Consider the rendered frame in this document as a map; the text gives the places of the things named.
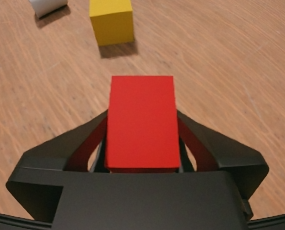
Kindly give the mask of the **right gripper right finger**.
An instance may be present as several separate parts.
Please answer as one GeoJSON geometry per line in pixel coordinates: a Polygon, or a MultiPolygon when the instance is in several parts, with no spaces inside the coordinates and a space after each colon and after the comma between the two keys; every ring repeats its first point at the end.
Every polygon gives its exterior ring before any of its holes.
{"type": "Polygon", "coordinates": [[[270,170],[261,152],[194,121],[178,109],[176,118],[180,167],[174,172],[195,172],[188,147],[196,161],[196,172],[230,172],[242,200],[249,201],[270,170]]]}

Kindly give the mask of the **red rectangular block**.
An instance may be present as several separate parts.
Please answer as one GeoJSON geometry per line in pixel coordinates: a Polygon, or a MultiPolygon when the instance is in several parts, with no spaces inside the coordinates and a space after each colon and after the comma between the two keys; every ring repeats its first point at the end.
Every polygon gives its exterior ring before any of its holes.
{"type": "Polygon", "coordinates": [[[104,167],[112,173],[180,167],[173,76],[112,76],[104,167]]]}

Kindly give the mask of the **yellow block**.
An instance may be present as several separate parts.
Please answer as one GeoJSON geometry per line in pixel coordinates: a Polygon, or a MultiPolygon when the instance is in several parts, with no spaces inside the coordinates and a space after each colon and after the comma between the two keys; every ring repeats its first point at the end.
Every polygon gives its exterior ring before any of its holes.
{"type": "Polygon", "coordinates": [[[90,19],[98,47],[135,42],[130,0],[90,0],[90,19]]]}

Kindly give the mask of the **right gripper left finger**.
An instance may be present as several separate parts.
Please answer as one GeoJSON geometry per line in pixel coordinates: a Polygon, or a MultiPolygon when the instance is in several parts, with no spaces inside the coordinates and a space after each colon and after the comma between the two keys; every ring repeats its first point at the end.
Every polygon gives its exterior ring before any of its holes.
{"type": "Polygon", "coordinates": [[[107,121],[108,109],[92,120],[24,151],[15,167],[29,166],[64,169],[69,172],[110,173],[104,167],[107,121]],[[96,157],[88,171],[89,158],[98,144],[96,157]]]}

